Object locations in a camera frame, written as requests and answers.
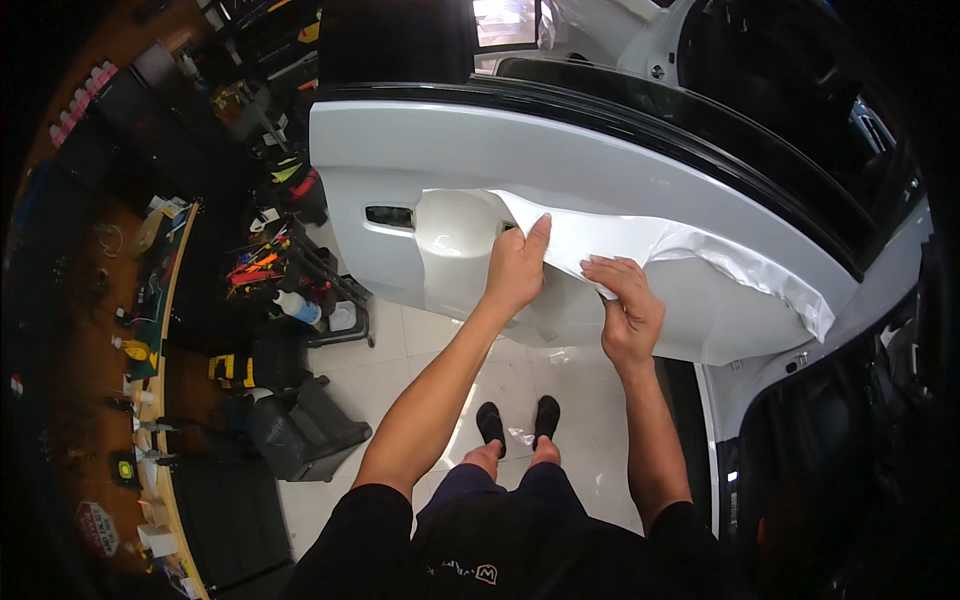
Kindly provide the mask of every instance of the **sign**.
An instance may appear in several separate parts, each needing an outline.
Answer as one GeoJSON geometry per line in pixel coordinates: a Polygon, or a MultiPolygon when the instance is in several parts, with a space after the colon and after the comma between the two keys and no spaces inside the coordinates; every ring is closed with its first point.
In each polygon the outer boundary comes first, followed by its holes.
{"type": "Polygon", "coordinates": [[[96,502],[81,502],[77,509],[80,533],[86,545],[102,557],[112,557],[120,545],[113,517],[96,502]]]}

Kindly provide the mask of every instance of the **yellow tag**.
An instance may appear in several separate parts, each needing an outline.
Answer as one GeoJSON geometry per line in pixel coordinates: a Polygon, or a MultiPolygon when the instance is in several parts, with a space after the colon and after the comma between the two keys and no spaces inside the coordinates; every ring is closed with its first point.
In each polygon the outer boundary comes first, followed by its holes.
{"type": "Polygon", "coordinates": [[[243,380],[243,387],[245,388],[255,388],[256,384],[253,383],[253,359],[247,359],[247,378],[243,380]]]}
{"type": "Polygon", "coordinates": [[[274,176],[276,183],[283,183],[284,181],[287,181],[288,179],[292,178],[294,176],[294,173],[297,173],[297,170],[302,166],[303,166],[303,163],[298,162],[297,164],[290,167],[289,169],[284,169],[282,171],[274,171],[273,173],[271,173],[271,175],[274,176]]]}
{"type": "Polygon", "coordinates": [[[297,35],[297,41],[309,44],[317,41],[318,36],[320,36],[320,21],[301,29],[297,35]]]}

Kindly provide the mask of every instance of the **person's left hand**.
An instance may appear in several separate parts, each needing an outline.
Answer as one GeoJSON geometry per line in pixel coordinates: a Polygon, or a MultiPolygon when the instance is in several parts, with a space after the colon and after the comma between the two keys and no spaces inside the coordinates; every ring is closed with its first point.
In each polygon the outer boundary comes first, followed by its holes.
{"type": "Polygon", "coordinates": [[[493,308],[504,323],[543,287],[543,253],[549,241],[550,213],[546,213],[530,228],[526,239],[520,228],[512,228],[493,242],[487,290],[480,302],[493,308]]]}

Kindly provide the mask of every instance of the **shorts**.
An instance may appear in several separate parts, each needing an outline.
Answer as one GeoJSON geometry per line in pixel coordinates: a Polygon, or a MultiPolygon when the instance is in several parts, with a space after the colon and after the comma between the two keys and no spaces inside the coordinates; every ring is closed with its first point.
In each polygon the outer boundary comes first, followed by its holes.
{"type": "Polygon", "coordinates": [[[507,492],[503,486],[496,485],[482,467],[464,464],[457,465],[446,474],[440,486],[433,492],[433,497],[417,513],[417,521],[434,515],[452,500],[475,493],[515,493],[536,498],[543,504],[565,513],[587,516],[587,511],[566,478],[566,473],[558,465],[533,465],[523,474],[516,490],[507,492]]]}

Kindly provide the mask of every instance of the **black slipper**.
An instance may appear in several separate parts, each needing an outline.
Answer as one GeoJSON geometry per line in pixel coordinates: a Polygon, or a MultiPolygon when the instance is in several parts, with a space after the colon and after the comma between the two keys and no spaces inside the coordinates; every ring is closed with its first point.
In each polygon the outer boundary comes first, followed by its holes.
{"type": "Polygon", "coordinates": [[[503,421],[500,420],[500,411],[496,404],[484,402],[477,409],[477,428],[480,429],[480,436],[483,437],[483,443],[489,444],[493,440],[500,441],[500,456],[497,460],[507,454],[507,439],[503,437],[503,421]]]}
{"type": "Polygon", "coordinates": [[[560,404],[552,396],[542,397],[537,402],[537,419],[534,420],[534,452],[537,451],[537,440],[540,436],[546,436],[553,441],[559,422],[560,404]]]}

